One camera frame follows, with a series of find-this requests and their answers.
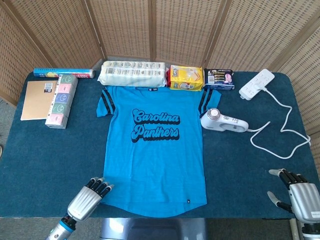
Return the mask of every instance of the robotic hand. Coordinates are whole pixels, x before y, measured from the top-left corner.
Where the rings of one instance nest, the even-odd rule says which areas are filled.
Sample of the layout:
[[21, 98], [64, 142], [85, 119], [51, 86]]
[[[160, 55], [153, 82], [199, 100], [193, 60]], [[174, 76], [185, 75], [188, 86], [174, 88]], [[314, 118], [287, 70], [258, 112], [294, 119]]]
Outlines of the robotic hand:
[[320, 195], [316, 185], [309, 183], [301, 174], [283, 169], [269, 170], [271, 175], [278, 176], [286, 186], [291, 205], [284, 203], [268, 191], [270, 200], [279, 208], [295, 215], [301, 223], [305, 240], [320, 240]]
[[93, 177], [87, 185], [83, 186], [70, 202], [65, 216], [45, 240], [66, 240], [76, 230], [77, 222], [83, 222], [89, 218], [100, 201], [114, 187], [103, 181], [103, 178]]

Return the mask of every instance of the blue table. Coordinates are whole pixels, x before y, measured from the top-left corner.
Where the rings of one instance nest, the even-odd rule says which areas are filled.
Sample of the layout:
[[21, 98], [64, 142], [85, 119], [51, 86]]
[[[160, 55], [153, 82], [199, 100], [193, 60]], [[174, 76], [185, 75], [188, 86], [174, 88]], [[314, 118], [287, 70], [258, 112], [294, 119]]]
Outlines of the blue table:
[[[102, 176], [111, 116], [97, 118], [96, 107], [103, 86], [94, 79], [80, 79], [66, 129], [51, 129], [44, 120], [20, 121], [27, 81], [44, 80], [30, 73], [16, 108], [12, 127], [0, 162], [0, 217], [62, 217], [69, 202], [94, 176]], [[251, 101], [240, 99], [239, 89], [255, 72], [235, 72], [235, 89], [220, 91], [222, 114], [245, 120], [251, 129], [271, 124], [255, 143], [282, 156], [304, 140], [293, 133], [280, 133], [287, 108], [260, 92]], [[267, 88], [283, 104], [293, 106], [287, 128], [305, 134], [289, 78], [275, 73]], [[280, 179], [269, 169], [286, 168], [305, 175], [319, 185], [308, 145], [291, 159], [282, 160], [250, 144], [249, 132], [218, 132], [203, 129], [203, 163], [207, 205], [186, 212], [186, 218], [290, 218], [277, 208], [267, 191], [289, 202]], [[100, 204], [92, 215], [130, 218], [138, 215]]]

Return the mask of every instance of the stacked boxes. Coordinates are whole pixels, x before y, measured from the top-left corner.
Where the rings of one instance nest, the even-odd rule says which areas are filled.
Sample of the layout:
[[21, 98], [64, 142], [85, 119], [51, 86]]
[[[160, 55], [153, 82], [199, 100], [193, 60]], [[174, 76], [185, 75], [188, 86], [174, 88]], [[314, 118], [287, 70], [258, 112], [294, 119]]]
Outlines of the stacked boxes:
[[45, 125], [53, 129], [65, 129], [76, 92], [78, 79], [74, 75], [60, 75]]

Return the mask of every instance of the brown notebook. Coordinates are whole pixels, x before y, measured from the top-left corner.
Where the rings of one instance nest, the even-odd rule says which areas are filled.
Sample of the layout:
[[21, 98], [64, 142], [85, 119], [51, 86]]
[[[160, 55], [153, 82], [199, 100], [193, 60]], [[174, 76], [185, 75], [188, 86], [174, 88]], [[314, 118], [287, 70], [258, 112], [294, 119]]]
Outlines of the brown notebook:
[[21, 114], [21, 120], [46, 119], [55, 94], [57, 81], [29, 81]]

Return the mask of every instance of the cable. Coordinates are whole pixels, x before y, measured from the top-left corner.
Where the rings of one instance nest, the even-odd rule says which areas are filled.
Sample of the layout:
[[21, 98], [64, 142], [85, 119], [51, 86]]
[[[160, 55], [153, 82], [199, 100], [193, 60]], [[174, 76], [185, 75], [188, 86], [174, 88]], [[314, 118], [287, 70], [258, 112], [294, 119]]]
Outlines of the cable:
[[276, 156], [277, 158], [280, 158], [280, 159], [289, 159], [289, 158], [291, 158], [291, 157], [293, 156], [293, 154], [295, 153], [295, 151], [296, 151], [299, 147], [301, 147], [301, 146], [303, 146], [303, 145], [305, 145], [305, 144], [311, 145], [311, 144], [310, 144], [310, 140], [311, 140], [310, 136], [307, 135], [307, 137], [305, 137], [305, 136], [303, 136], [301, 133], [299, 133], [299, 132], [297, 132], [297, 131], [295, 131], [295, 130], [284, 129], [285, 126], [286, 126], [286, 124], [287, 124], [287, 122], [288, 122], [288, 117], [289, 117], [289, 115], [290, 115], [290, 113], [291, 113], [291, 111], [292, 111], [292, 107], [291, 107], [291, 106], [288, 106], [288, 105], [284, 105], [284, 104], [282, 104], [281, 102], [279, 102], [278, 99], [276, 99], [276, 97], [275, 97], [271, 92], [269, 92], [265, 87], [260, 87], [260, 86], [259, 86], [259, 88], [260, 88], [261, 90], [265, 91], [266, 93], [268, 93], [268, 94], [276, 101], [277, 104], [279, 104], [279, 105], [282, 106], [282, 107], [285, 107], [285, 108], [288, 108], [288, 109], [289, 109], [288, 113], [286, 114], [286, 118], [285, 118], [284, 124], [283, 124], [283, 126], [281, 127], [281, 129], [280, 129], [280, 132], [281, 132], [281, 133], [291, 132], [291, 133], [297, 134], [297, 135], [299, 135], [300, 137], [302, 137], [303, 139], [305, 139], [305, 142], [297, 145], [297, 146], [292, 150], [291, 154], [290, 154], [289, 156], [285, 156], [285, 157], [284, 157], [284, 156], [279, 156], [279, 155], [275, 154], [274, 152], [272, 152], [272, 151], [270, 151], [270, 150], [268, 150], [268, 149], [266, 149], [266, 148], [264, 148], [264, 147], [261, 147], [261, 146], [256, 145], [256, 144], [253, 142], [253, 139], [254, 139], [254, 137], [257, 136], [263, 129], [265, 129], [266, 126], [268, 126], [268, 125], [270, 124], [270, 121], [268, 121], [264, 126], [260, 127], [259, 129], [255, 129], [255, 130], [248, 129], [248, 130], [247, 130], [248, 132], [251, 132], [251, 133], [256, 132], [256, 133], [250, 138], [251, 144], [252, 144], [254, 147], [256, 147], [256, 148], [258, 148], [258, 149], [261, 149], [261, 150], [264, 150], [264, 151], [266, 151], [266, 152], [268, 152], [268, 153], [270, 153], [270, 154], [272, 154], [272, 155], [274, 155], [274, 156]]

